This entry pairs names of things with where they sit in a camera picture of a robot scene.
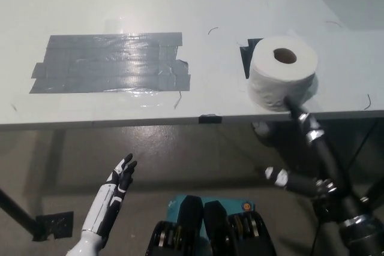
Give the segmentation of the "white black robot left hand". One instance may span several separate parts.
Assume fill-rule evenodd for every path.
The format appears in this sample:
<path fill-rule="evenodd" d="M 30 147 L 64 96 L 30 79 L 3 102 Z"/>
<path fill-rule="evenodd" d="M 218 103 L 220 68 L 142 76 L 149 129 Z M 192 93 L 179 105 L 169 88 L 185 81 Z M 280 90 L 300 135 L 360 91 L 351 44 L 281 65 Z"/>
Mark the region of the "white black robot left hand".
<path fill-rule="evenodd" d="M 133 181 L 136 165 L 137 161 L 133 160 L 130 153 L 112 170 L 92 202 L 82 226 L 80 240 L 67 255 L 98 255 L 105 247 Z"/>

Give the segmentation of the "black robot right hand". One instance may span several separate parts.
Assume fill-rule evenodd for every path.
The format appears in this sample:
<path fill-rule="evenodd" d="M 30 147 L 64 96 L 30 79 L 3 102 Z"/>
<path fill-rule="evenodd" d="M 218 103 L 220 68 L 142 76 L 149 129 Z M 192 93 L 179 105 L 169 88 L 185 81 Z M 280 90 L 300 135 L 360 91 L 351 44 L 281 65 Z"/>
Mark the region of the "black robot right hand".
<path fill-rule="evenodd" d="M 284 98 L 307 147 L 320 162 L 320 177 L 309 178 L 283 168 L 267 167 L 262 175 L 275 186 L 313 199 L 315 214 L 323 222 L 336 222 L 342 230 L 378 233 L 383 223 L 352 189 L 349 175 L 327 139 L 325 130 L 309 112 L 291 98 Z"/>

